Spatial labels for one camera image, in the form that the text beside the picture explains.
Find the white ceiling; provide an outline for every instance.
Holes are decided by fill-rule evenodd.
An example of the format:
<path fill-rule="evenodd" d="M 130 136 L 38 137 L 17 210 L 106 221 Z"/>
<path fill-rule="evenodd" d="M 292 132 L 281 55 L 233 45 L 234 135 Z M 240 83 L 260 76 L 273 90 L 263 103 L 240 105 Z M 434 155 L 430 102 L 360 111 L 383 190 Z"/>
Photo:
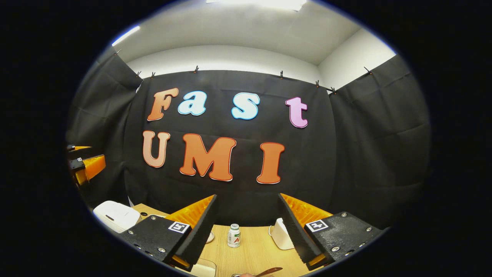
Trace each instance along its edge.
<path fill-rule="evenodd" d="M 198 45 L 253 47 L 319 65 L 361 27 L 308 1 L 299 12 L 206 0 L 182 1 L 139 24 L 115 49 L 130 62 L 156 52 Z"/>

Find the wooden handle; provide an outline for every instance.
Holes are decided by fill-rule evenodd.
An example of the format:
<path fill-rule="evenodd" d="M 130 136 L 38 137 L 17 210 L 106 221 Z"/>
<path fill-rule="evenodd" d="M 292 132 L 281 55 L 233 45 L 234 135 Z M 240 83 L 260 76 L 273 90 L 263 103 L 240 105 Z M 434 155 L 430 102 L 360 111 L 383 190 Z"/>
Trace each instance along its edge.
<path fill-rule="evenodd" d="M 270 273 L 277 272 L 277 271 L 279 271 L 279 270 L 282 270 L 282 268 L 281 268 L 281 267 L 274 267 L 274 268 L 270 268 L 270 269 L 265 270 L 265 271 L 263 271 L 262 273 L 260 273 L 260 274 L 256 275 L 256 277 L 261 277 L 261 276 L 264 276 L 264 275 L 266 275 L 266 274 L 270 274 Z"/>

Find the table surface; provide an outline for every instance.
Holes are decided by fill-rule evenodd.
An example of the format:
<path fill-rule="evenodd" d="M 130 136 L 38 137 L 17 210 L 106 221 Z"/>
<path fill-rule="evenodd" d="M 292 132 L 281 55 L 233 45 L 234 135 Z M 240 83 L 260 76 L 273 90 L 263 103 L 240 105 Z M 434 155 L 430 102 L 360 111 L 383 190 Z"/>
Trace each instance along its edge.
<path fill-rule="evenodd" d="M 140 213 L 147 213 L 147 216 L 168 215 L 144 204 L 135 205 L 133 208 Z M 232 248 L 227 246 L 229 226 L 214 225 L 212 232 L 215 237 L 205 244 L 200 258 L 216 264 L 216 277 L 231 277 L 232 274 L 242 273 L 259 274 L 273 267 L 283 268 L 271 274 L 275 277 L 302 276 L 312 272 L 302 263 L 295 249 L 278 248 L 268 235 L 268 228 L 269 226 L 240 227 L 241 245 Z"/>

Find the white device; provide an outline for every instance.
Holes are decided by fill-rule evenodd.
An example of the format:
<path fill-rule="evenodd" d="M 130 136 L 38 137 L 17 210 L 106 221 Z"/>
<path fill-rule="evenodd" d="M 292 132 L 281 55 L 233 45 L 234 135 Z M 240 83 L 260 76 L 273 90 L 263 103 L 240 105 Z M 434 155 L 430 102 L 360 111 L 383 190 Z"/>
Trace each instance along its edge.
<path fill-rule="evenodd" d="M 105 201 L 92 212 L 104 225 L 119 234 L 135 226 L 141 219 L 138 211 L 114 201 Z"/>
<path fill-rule="evenodd" d="M 274 239 L 275 244 L 282 250 L 293 249 L 294 245 L 289 237 L 289 233 L 287 233 L 287 229 L 283 224 L 282 218 L 277 218 L 275 222 L 274 230 L 271 232 L 272 238 Z"/>

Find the ceiling light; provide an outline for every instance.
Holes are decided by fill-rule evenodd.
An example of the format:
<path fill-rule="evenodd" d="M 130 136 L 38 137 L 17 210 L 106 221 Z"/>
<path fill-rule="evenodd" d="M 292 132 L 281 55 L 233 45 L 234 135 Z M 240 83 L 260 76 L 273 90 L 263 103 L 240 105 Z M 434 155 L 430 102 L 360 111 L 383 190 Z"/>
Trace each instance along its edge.
<path fill-rule="evenodd" d="M 306 0 L 207 0 L 207 3 L 215 2 L 227 4 L 257 4 L 261 6 L 299 11 L 306 3 Z"/>
<path fill-rule="evenodd" d="M 127 38 L 129 35 L 133 34 L 134 32 L 140 30 L 140 26 L 137 26 L 133 29 L 131 29 L 130 31 L 128 31 L 126 34 L 120 36 L 120 38 L 118 38 L 115 42 L 113 42 L 113 46 L 115 46 L 116 44 L 120 43 L 122 40 L 124 40 L 125 38 Z"/>

